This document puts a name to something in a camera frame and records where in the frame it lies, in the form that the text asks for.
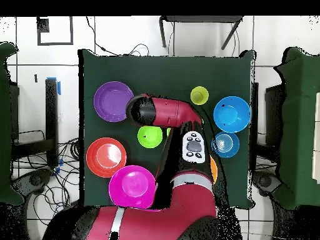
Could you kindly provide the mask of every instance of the plastic bowl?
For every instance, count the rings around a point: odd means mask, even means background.
[[[227,133],[243,130],[250,121],[250,107],[240,97],[225,97],[214,108],[213,119],[217,127]]]
[[[126,105],[133,92],[122,82],[112,81],[99,87],[94,95],[94,109],[105,121],[116,123],[126,118]]]
[[[216,135],[216,147],[214,140],[211,141],[211,148],[221,158],[231,158],[240,147],[239,138],[234,133],[220,132]]]
[[[121,168],[109,183],[110,198],[121,207],[146,209],[153,203],[155,190],[154,176],[141,166]]]
[[[120,142],[105,137],[95,140],[89,146],[86,161],[88,168],[95,175],[110,178],[126,165],[127,154]]]
[[[156,126],[143,126],[137,132],[139,143],[145,148],[155,148],[163,140],[163,130]]]

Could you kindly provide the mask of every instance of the purple plate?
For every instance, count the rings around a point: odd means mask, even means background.
[[[126,118],[126,106],[133,92],[122,82],[107,82],[94,95],[94,108],[105,121],[116,123]]]

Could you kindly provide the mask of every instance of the yellow-green cup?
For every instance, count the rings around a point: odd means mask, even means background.
[[[203,86],[197,86],[191,91],[191,101],[195,105],[203,105],[209,98],[209,92]]]

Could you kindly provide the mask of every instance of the pink plate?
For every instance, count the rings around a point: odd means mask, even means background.
[[[109,183],[110,198],[115,205],[122,207],[139,209],[150,207],[155,190],[154,176],[141,166],[122,167]]]

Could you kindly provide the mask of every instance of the red plate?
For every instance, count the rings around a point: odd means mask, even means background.
[[[87,149],[87,166],[97,176],[110,178],[126,165],[127,154],[123,145],[113,138],[95,140]]]

